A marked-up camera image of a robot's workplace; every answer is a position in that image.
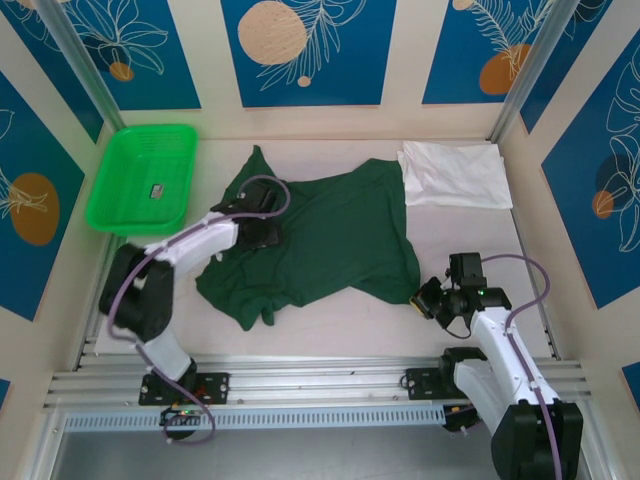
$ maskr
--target green plastic basket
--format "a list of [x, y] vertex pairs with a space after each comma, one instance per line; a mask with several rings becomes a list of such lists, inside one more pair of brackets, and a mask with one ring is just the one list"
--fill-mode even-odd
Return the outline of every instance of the green plastic basket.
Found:
[[89, 198], [89, 225], [124, 236], [179, 231], [197, 146], [198, 133], [188, 125], [144, 125], [117, 132]]

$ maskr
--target folded white towel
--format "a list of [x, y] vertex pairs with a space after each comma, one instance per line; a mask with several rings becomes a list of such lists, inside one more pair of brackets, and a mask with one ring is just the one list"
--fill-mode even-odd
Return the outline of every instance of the folded white towel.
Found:
[[449, 147], [406, 141], [398, 162], [407, 206], [513, 207], [497, 145]]

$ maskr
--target robotic arm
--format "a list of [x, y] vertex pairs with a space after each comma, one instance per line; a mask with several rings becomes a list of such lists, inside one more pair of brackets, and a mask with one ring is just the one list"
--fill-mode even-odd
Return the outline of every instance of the robotic arm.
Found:
[[[276, 191], [262, 182], [251, 182], [244, 188], [245, 185], [240, 188], [238, 198], [216, 205], [199, 222], [162, 242], [146, 247], [127, 243], [120, 247], [100, 297], [99, 309], [109, 315], [118, 293], [126, 288], [112, 320], [115, 326], [131, 331], [137, 338], [121, 338], [135, 340], [141, 355], [157, 371], [190, 392], [196, 387], [197, 366], [169, 325], [176, 279], [234, 245], [257, 249], [282, 241], [279, 225], [269, 217], [287, 207], [288, 190], [285, 189], [285, 205], [270, 213], [276, 204]], [[142, 262], [147, 263], [140, 269]], [[123, 287], [134, 269], [140, 271], [133, 282]], [[168, 388], [163, 393], [169, 404], [182, 403], [182, 396], [175, 390]]]
[[447, 349], [439, 378], [473, 403], [491, 432], [491, 455], [503, 480], [573, 480], [583, 419], [561, 402], [536, 367], [501, 288], [487, 288], [478, 253], [449, 257], [451, 288], [433, 277], [411, 299], [447, 329], [462, 317], [482, 349]]

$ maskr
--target metal corner post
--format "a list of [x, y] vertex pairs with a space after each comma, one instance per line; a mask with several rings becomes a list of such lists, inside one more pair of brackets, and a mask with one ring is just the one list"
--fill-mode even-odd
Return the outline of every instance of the metal corner post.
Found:
[[547, 20], [540, 28], [540, 33], [533, 42], [520, 73], [502, 105], [498, 119], [491, 129], [489, 140], [498, 143], [504, 138], [520, 113], [525, 100], [531, 93], [542, 69], [546, 65], [553, 49], [564, 32], [565, 26], [580, 3], [580, 0], [547, 0], [554, 2]]
[[89, 53], [84, 48], [82, 40], [73, 28], [62, 5], [57, 0], [33, 0], [33, 4], [102, 118], [110, 124], [114, 132], [125, 128], [126, 125], [120, 116], [118, 105], [111, 96]]

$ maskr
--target white table surface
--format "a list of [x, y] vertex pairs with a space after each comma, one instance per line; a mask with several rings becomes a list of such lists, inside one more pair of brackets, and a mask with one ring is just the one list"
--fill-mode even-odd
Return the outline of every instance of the white table surface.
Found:
[[[395, 140], [203, 141], [187, 224], [199, 220], [218, 203], [254, 144], [262, 147], [276, 175], [285, 180], [312, 180], [348, 172], [372, 157], [393, 160], [402, 148], [402, 142]], [[433, 275], [442, 279], [451, 253], [477, 251], [483, 257], [522, 253], [509, 210], [409, 207], [407, 237], [420, 261], [423, 282]], [[131, 239], [140, 244], [154, 240], [157, 238]], [[179, 279], [175, 288], [171, 327], [190, 354], [431, 357], [441, 355], [447, 347], [476, 344], [454, 339], [411, 306], [389, 305], [353, 288], [303, 308], [285, 307], [276, 313], [275, 326], [268, 327], [258, 319], [249, 332], [244, 332], [234, 319], [214, 309], [196, 291], [194, 279], [207, 263]], [[514, 307], [533, 298], [524, 263], [498, 260], [484, 265], [484, 270], [489, 286], [504, 288]], [[106, 335], [104, 323], [95, 351], [130, 353], [126, 344]], [[456, 320], [451, 330], [464, 334], [461, 324], [462, 320]], [[536, 308], [521, 314], [517, 325], [534, 357], [550, 356]]]

